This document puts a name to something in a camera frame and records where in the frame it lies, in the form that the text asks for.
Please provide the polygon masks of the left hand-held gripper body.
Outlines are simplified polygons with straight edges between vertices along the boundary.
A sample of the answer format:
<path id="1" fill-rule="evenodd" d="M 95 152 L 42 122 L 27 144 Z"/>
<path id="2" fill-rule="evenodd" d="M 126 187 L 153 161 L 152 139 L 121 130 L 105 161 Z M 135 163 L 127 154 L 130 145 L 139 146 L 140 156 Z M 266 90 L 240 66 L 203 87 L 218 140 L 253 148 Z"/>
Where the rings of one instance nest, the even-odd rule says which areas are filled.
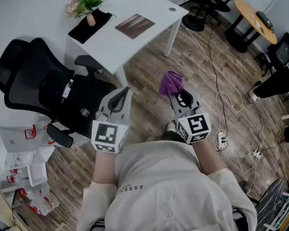
<path id="1" fill-rule="evenodd" d="M 108 114 L 96 112 L 92 122 L 91 143 L 95 150 L 118 154 L 130 128 L 130 111 Z"/>

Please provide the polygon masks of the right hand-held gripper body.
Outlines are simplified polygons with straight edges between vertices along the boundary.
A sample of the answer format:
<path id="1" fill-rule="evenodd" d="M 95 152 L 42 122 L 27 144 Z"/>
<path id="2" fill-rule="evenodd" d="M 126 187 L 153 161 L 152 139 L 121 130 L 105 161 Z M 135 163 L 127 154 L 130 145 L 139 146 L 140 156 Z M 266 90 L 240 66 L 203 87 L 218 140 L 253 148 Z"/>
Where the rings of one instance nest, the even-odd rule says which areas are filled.
<path id="1" fill-rule="evenodd" d="M 204 112 L 203 106 L 193 109 L 172 106 L 174 111 L 173 123 L 179 135 L 187 144 L 206 139 L 211 133 L 209 115 Z"/>

